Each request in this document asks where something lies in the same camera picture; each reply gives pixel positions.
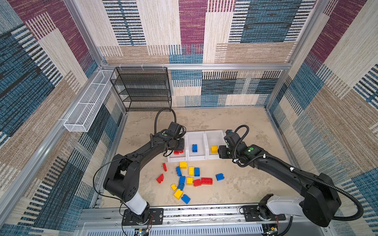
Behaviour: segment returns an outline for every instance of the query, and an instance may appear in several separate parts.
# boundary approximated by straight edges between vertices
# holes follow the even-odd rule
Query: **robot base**
[[[163,208],[153,208],[143,212],[142,215],[136,215],[134,212],[126,209],[124,212],[124,217],[122,219],[123,226],[129,225],[149,225],[151,220],[153,219],[153,225],[162,225],[163,224],[163,216],[164,216],[164,209]]]

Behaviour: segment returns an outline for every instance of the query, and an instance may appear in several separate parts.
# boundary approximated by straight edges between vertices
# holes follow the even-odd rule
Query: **striped fabric wall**
[[[168,71],[172,107],[266,104],[281,71]]]
[[[0,0],[0,197],[97,65],[63,0]]]
[[[108,93],[89,132],[63,134],[0,235],[73,235],[81,210],[90,207],[93,175],[104,164],[122,118],[116,96]]]
[[[1,197],[97,65],[63,0],[0,0],[0,8]],[[120,109],[110,96],[101,130],[64,134],[0,235],[73,230],[93,193],[90,175],[118,128]]]
[[[296,165],[324,172],[365,213],[339,235],[378,235],[378,1],[331,0],[270,108]],[[338,215],[355,213],[341,197]]]
[[[315,2],[76,1],[108,64],[286,63]],[[172,106],[264,105],[277,77],[262,75],[272,73],[171,71]]]

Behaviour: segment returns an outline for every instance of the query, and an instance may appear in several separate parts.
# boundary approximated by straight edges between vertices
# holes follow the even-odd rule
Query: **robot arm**
[[[164,109],[173,112],[170,108],[163,108],[162,110]],[[247,128],[247,132],[242,137],[236,133],[241,127]],[[363,207],[358,200],[344,190],[335,187],[328,175],[321,173],[317,176],[302,171],[270,155],[259,146],[247,146],[242,140],[248,130],[249,128],[246,125],[238,127],[235,132],[227,130],[225,136],[227,146],[219,146],[219,157],[233,159],[233,162],[240,167],[251,166],[265,171],[283,181],[301,195],[301,197],[290,199],[290,201],[287,201],[288,199],[285,197],[280,199],[272,194],[266,195],[259,203],[259,211],[263,217],[268,219],[272,214],[295,214],[306,216],[313,223],[326,227],[331,219],[352,221],[362,216]],[[152,158],[164,151],[166,153],[168,150],[183,150],[184,140],[182,137],[184,134],[183,126],[171,122],[167,130],[155,132],[154,135],[150,134],[150,142],[138,150],[125,156],[120,154],[114,156],[103,187],[112,195],[120,198],[130,209],[128,221],[143,224],[147,222],[150,215],[149,204],[138,193],[140,170]],[[334,216],[341,205],[337,192],[347,196],[356,204],[356,214],[349,217]]]
[[[251,166],[265,171],[283,181],[301,195],[301,197],[292,197],[291,199],[289,197],[280,199],[280,197],[272,194],[266,195],[259,203],[260,214],[266,219],[271,218],[272,214],[297,213],[295,215],[306,216],[316,225],[326,227],[332,219],[352,221],[363,215],[363,207],[358,200],[348,192],[335,187],[328,175],[321,173],[317,176],[302,171],[270,155],[259,146],[247,146],[242,140],[249,128],[242,125],[236,131],[241,127],[247,128],[247,132],[241,138],[236,132],[226,131],[225,141],[227,146],[219,147],[219,157],[222,159],[231,158],[240,167]],[[349,217],[334,216],[341,205],[337,192],[347,196],[356,204],[356,214]]]
[[[184,139],[181,138],[183,127],[171,122],[167,130],[155,135],[150,134],[150,142],[138,150],[125,156],[117,154],[113,157],[103,184],[112,195],[120,198],[131,210],[132,221],[144,223],[149,216],[149,204],[138,193],[140,170],[155,156],[164,151],[184,149]]]

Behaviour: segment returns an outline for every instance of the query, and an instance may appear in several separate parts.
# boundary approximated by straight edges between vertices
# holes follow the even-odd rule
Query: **metal rail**
[[[128,63],[117,65],[104,65],[104,69],[115,69],[116,67],[166,67],[169,70],[282,70],[290,69],[290,63],[203,63],[203,64],[169,64],[169,63]]]

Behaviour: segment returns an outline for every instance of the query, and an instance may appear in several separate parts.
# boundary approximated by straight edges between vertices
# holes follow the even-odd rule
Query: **beige floor surface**
[[[211,108],[175,110],[177,123],[184,125],[187,131],[235,130],[239,125],[249,126],[249,133],[244,139],[247,145],[256,144],[272,155],[289,162],[273,130],[273,127],[261,107]],[[149,134],[153,133],[156,112],[130,112],[117,153],[126,155],[146,144]],[[159,115],[157,130],[168,128],[173,120],[171,112]],[[166,163],[168,171],[164,172],[162,164]],[[175,168],[178,162],[167,163],[162,154],[156,156],[140,172],[139,193],[151,206],[184,205],[177,200],[171,184],[178,185],[179,177]],[[188,166],[199,167],[201,177],[212,177],[213,185],[198,187],[185,185],[184,194],[191,198],[189,205],[229,204],[259,202],[268,193],[288,196],[297,193],[277,178],[252,167],[240,168],[230,159],[188,161]],[[188,176],[188,169],[183,169]],[[156,178],[164,174],[164,181],[159,184]],[[225,179],[217,181],[216,174],[223,173]],[[102,198],[101,207],[118,207],[119,201]]]

